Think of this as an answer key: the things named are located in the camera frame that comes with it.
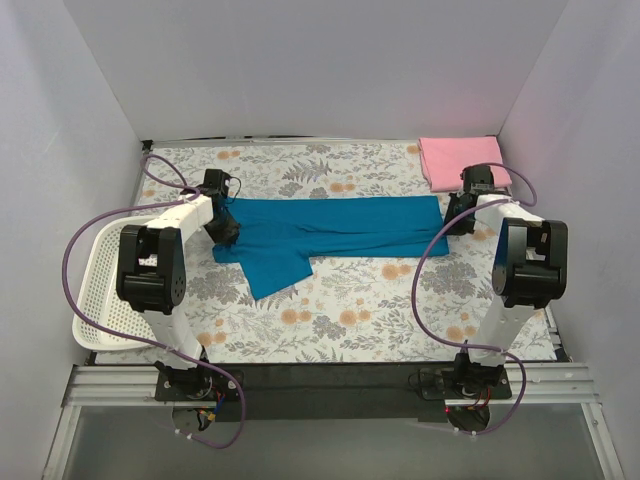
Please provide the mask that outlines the teal blue t shirt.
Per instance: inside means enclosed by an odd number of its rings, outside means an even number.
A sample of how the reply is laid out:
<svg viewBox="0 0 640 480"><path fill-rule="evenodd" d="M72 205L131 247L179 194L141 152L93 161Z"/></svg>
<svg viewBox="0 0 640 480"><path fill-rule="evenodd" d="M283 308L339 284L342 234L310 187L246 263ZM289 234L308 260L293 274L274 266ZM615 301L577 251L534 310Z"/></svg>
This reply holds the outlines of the teal blue t shirt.
<svg viewBox="0 0 640 480"><path fill-rule="evenodd" d="M421 257L444 226L435 196L239 199L230 211L239 237L213 256L241 266L256 300L311 276L313 257Z"/></svg>

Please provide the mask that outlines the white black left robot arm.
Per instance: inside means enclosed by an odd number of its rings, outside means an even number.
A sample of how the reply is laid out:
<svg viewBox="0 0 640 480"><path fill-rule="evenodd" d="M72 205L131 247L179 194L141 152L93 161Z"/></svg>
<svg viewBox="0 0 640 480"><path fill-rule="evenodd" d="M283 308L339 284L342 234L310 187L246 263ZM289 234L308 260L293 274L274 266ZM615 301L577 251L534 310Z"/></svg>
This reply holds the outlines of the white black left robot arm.
<svg viewBox="0 0 640 480"><path fill-rule="evenodd" d="M185 245L205 230L216 245L235 244L240 224L228 208L230 183L235 178L219 169L205 171L197 197L181 203L143 225L127 225L120 233L116 291L120 300L141 314L161 348L176 355L165 364L183 369L178 387L193 400L205 398L213 386L211 373L196 359L205 350L189 326L183 300L187 289Z"/></svg>

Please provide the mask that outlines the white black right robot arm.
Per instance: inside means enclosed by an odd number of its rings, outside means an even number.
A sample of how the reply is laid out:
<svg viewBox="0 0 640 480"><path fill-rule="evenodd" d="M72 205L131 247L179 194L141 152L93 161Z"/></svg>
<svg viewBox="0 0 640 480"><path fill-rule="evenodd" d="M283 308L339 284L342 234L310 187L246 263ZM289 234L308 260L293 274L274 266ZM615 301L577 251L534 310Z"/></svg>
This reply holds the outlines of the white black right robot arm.
<svg viewBox="0 0 640 480"><path fill-rule="evenodd" d="M468 363L452 373L454 389L475 397L489 384L484 367L497 368L525 323L561 298L568 276L568 226L528 212L494 183L492 164L462 170L462 188L450 195L445 215L447 234L463 236L476 225L497 234L491 272L491 305L467 347Z"/></svg>

